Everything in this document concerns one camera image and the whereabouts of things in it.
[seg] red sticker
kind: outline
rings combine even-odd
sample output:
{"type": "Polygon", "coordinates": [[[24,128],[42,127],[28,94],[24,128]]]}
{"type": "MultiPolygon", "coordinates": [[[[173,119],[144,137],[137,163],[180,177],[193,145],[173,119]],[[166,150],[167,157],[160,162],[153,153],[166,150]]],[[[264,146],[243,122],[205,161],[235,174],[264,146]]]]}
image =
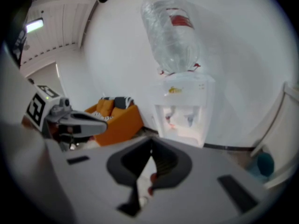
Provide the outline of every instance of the red sticker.
{"type": "Polygon", "coordinates": [[[173,26],[187,26],[194,29],[194,26],[192,25],[189,18],[181,16],[181,15],[175,15],[170,16],[171,22],[173,26]]]}

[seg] water bottle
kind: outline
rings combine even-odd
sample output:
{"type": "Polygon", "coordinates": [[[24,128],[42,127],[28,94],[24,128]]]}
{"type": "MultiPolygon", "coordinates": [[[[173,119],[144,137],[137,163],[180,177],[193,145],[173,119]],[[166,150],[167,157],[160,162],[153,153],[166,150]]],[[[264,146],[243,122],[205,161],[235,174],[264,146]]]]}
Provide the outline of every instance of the water bottle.
{"type": "Polygon", "coordinates": [[[142,20],[152,53],[165,74],[192,70],[198,40],[185,0],[144,0],[142,20]]]}

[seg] dispenser logo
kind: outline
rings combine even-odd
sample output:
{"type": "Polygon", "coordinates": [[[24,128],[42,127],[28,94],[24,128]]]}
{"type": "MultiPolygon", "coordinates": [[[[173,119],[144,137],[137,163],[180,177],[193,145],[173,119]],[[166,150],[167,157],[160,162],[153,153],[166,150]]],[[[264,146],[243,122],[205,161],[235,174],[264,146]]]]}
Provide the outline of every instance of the dispenser logo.
{"type": "Polygon", "coordinates": [[[169,89],[169,93],[170,94],[180,94],[183,92],[183,89],[179,89],[179,88],[175,88],[174,86],[172,86],[170,89],[169,89]]]}

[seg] white panel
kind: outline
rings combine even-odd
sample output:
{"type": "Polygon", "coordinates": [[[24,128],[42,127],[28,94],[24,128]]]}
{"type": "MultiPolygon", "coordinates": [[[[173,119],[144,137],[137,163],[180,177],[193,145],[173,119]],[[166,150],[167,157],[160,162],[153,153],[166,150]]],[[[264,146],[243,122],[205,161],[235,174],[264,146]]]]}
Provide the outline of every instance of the white panel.
{"type": "MultiPolygon", "coordinates": [[[[35,11],[32,11],[28,14],[28,21],[32,21],[36,19],[35,11]]],[[[36,55],[44,52],[43,47],[38,40],[36,35],[36,31],[30,32],[27,34],[27,43],[30,46],[31,58],[33,59],[36,55]]]]}
{"type": "Polygon", "coordinates": [[[51,34],[52,40],[53,40],[53,48],[58,48],[58,35],[57,35],[57,28],[56,28],[56,12],[57,12],[57,6],[52,6],[50,8],[50,14],[47,17],[49,19],[49,33],[51,34]]]}
{"type": "Polygon", "coordinates": [[[56,44],[56,30],[52,29],[52,20],[53,18],[51,17],[51,11],[52,8],[47,7],[43,10],[43,31],[44,31],[44,35],[46,37],[46,42],[48,45],[48,49],[52,50],[54,47],[57,46],[56,44]]]}
{"type": "Polygon", "coordinates": [[[34,57],[34,55],[32,55],[32,53],[31,53],[31,51],[30,51],[30,48],[29,48],[29,50],[27,50],[27,51],[24,51],[23,50],[23,53],[25,53],[24,54],[24,56],[25,56],[25,61],[28,61],[30,58],[33,58],[34,57]]]}
{"type": "Polygon", "coordinates": [[[59,46],[64,46],[64,38],[63,38],[63,13],[64,13],[64,5],[55,6],[55,29],[58,38],[59,46]]]}
{"type": "Polygon", "coordinates": [[[29,61],[29,59],[33,59],[34,58],[34,54],[33,54],[33,52],[32,52],[32,49],[31,49],[31,47],[29,48],[29,50],[28,51],[26,51],[27,52],[27,54],[28,54],[28,58],[27,58],[27,62],[29,61]]]}
{"type": "Polygon", "coordinates": [[[66,4],[64,6],[64,44],[71,45],[72,43],[72,34],[73,34],[73,26],[74,26],[74,19],[77,10],[76,4],[66,4]]]}
{"type": "Polygon", "coordinates": [[[74,19],[73,33],[72,33],[72,43],[78,43],[79,32],[82,26],[85,24],[82,22],[84,15],[87,11],[88,5],[79,4],[76,10],[76,15],[74,19]]]}
{"type": "Polygon", "coordinates": [[[283,170],[281,170],[282,172],[277,172],[271,176],[270,180],[264,184],[265,188],[270,189],[281,184],[285,180],[289,179],[296,172],[297,168],[297,161],[287,165],[283,170]]]}
{"type": "Polygon", "coordinates": [[[86,10],[86,13],[81,21],[82,23],[82,26],[81,26],[81,29],[80,29],[80,32],[79,32],[79,40],[78,40],[78,47],[80,48],[81,45],[82,45],[82,41],[83,41],[83,37],[84,37],[84,31],[85,31],[85,26],[87,24],[87,21],[88,21],[88,18],[90,16],[90,12],[92,11],[95,3],[97,3],[98,0],[91,0],[87,10],[86,10]]]}
{"type": "Polygon", "coordinates": [[[53,5],[63,5],[63,4],[89,4],[90,0],[36,0],[32,3],[32,8],[45,9],[45,7],[50,7],[53,5]]]}
{"type": "Polygon", "coordinates": [[[298,127],[299,101],[285,94],[278,116],[261,142],[274,159],[275,172],[291,163],[293,159],[298,161],[298,127]]]}
{"type": "Polygon", "coordinates": [[[36,19],[36,13],[35,10],[31,10],[28,12],[28,19],[27,22],[31,22],[32,20],[36,19]]]}
{"type": "MultiPolygon", "coordinates": [[[[36,12],[37,17],[43,17],[43,14],[38,11],[36,12]]],[[[44,22],[44,26],[40,29],[35,30],[38,41],[40,42],[40,46],[43,49],[43,53],[46,53],[47,51],[52,50],[52,46],[50,43],[50,38],[48,36],[48,26],[49,23],[47,21],[44,22]]]]}
{"type": "Polygon", "coordinates": [[[34,53],[35,57],[39,56],[42,52],[45,53],[46,48],[44,46],[43,40],[40,38],[40,35],[38,35],[38,32],[33,31],[32,36],[33,36],[33,41],[34,41],[35,48],[36,48],[36,49],[33,50],[33,53],[34,53]]]}
{"type": "Polygon", "coordinates": [[[26,62],[29,58],[27,56],[28,53],[24,53],[24,51],[22,52],[22,57],[21,57],[21,65],[24,64],[24,62],[26,62]]]}

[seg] blue object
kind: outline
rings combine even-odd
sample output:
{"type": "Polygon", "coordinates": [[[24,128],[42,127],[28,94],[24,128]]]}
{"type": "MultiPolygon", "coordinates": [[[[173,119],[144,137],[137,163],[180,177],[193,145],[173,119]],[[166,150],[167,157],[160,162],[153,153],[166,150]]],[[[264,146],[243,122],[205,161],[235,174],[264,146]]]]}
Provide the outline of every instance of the blue object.
{"type": "Polygon", "coordinates": [[[247,171],[261,182],[266,182],[274,172],[274,160],[270,154],[259,154],[247,167],[247,171]]]}

